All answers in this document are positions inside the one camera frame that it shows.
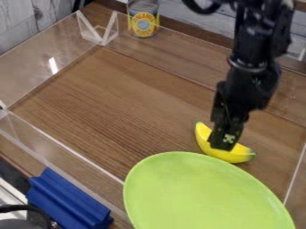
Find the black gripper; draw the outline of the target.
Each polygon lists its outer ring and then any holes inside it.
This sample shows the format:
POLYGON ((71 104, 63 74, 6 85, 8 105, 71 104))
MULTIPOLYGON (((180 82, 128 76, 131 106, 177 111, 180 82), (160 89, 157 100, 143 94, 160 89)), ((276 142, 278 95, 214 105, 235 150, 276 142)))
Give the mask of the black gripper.
POLYGON ((250 65, 230 56, 228 64, 226 80, 216 84, 210 115, 214 128, 208 137, 210 146, 224 151, 231 151, 238 143, 250 113, 267 107, 280 78, 274 60, 250 65))

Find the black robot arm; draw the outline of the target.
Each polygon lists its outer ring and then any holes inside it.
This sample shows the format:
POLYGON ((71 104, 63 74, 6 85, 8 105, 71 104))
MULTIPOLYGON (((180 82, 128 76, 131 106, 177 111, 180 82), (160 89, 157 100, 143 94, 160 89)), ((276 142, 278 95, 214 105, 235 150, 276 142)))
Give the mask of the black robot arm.
POLYGON ((267 107, 280 80, 276 62, 291 42, 294 0, 235 0, 234 46, 230 71, 216 84, 210 119, 210 145, 232 150, 250 113, 267 107))

